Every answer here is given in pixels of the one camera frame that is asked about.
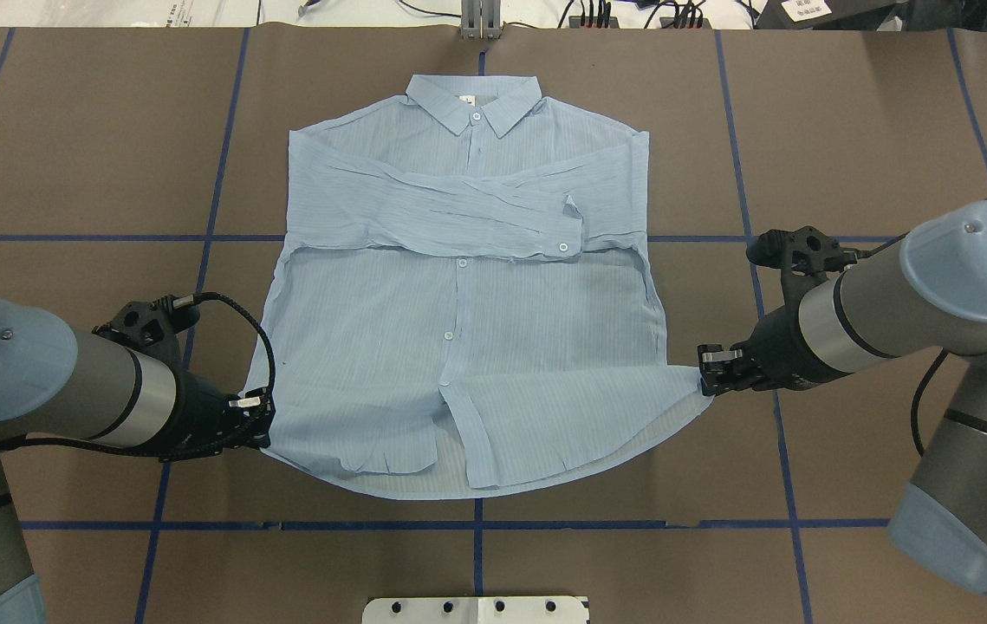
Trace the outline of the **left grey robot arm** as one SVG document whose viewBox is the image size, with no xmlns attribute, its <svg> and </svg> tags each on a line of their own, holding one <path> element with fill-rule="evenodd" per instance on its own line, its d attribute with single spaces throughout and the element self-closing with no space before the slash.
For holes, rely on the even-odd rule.
<svg viewBox="0 0 987 624">
<path fill-rule="evenodd" d="M 204 302 L 228 305 L 258 335 L 267 368 L 259 388 L 226 393 L 185 368 L 178 335 L 195 327 Z M 0 623 L 47 620 L 3 454 L 52 446 L 168 465 L 266 449 L 275 385 L 266 332 L 217 292 L 129 302 L 88 333 L 0 299 Z"/>
</svg>

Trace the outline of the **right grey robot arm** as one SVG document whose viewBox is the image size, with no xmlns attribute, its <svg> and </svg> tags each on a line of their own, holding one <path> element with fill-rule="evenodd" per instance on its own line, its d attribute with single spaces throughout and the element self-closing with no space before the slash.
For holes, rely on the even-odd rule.
<svg viewBox="0 0 987 624">
<path fill-rule="evenodd" d="M 703 394 L 808 390 L 936 350 L 910 406 L 919 465 L 886 532 L 987 596 L 987 200 L 870 250 L 806 226 L 766 231 L 746 256 L 778 272 L 782 305 L 743 341 L 700 345 Z"/>
</svg>

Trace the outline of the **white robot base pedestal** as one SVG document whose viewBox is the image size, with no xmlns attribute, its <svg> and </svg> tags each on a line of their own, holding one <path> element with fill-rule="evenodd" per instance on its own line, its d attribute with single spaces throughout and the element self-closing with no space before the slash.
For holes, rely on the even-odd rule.
<svg viewBox="0 0 987 624">
<path fill-rule="evenodd" d="M 513 595 L 373 599 L 362 623 L 591 623 L 587 597 Z"/>
</svg>

